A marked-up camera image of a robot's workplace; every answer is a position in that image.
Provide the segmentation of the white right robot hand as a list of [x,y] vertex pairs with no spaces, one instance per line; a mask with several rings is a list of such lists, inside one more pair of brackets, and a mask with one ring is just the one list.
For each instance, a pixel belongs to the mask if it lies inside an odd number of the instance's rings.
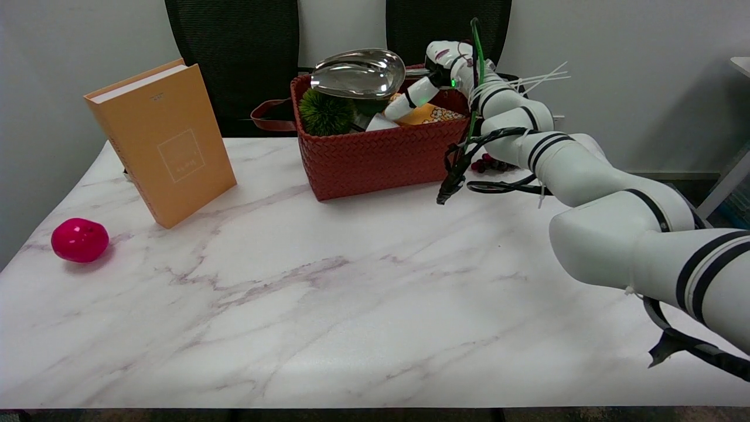
[[384,117],[391,121],[407,117],[447,89],[456,89],[469,98],[477,84],[478,61],[474,47],[467,42],[432,41],[426,49],[424,61],[428,75],[394,99],[384,110]]

